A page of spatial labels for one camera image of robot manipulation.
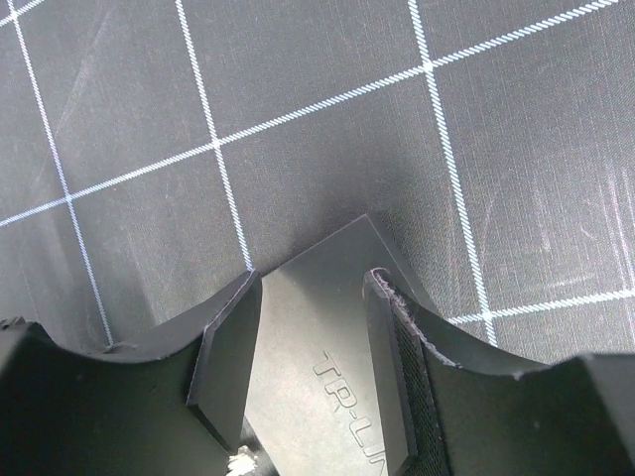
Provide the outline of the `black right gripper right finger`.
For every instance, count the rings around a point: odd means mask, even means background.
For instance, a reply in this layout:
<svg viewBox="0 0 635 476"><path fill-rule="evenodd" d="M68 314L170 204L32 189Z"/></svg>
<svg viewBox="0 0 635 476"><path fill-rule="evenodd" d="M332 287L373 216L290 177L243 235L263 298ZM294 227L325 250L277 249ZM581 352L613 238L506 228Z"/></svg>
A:
<svg viewBox="0 0 635 476"><path fill-rule="evenodd" d="M487 344L366 273L363 302L392 475L630 475L634 358L555 364Z"/></svg>

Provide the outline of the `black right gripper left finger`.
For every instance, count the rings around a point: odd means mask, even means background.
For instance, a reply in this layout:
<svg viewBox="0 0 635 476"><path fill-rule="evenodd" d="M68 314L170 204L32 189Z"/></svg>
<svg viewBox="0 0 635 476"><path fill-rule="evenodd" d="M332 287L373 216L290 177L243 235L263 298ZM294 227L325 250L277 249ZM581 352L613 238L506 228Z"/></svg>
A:
<svg viewBox="0 0 635 476"><path fill-rule="evenodd" d="M1 323L5 475L223 475L240 445L262 302L247 272L103 352Z"/></svg>

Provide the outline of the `black network switch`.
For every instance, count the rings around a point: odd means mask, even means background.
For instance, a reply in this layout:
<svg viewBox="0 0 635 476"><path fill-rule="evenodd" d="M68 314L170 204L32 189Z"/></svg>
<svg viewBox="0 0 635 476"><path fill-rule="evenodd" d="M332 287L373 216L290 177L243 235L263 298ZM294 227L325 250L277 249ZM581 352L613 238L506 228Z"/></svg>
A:
<svg viewBox="0 0 635 476"><path fill-rule="evenodd" d="M362 299L373 268L437 308L375 213L262 281L245 416L281 475L389 472Z"/></svg>

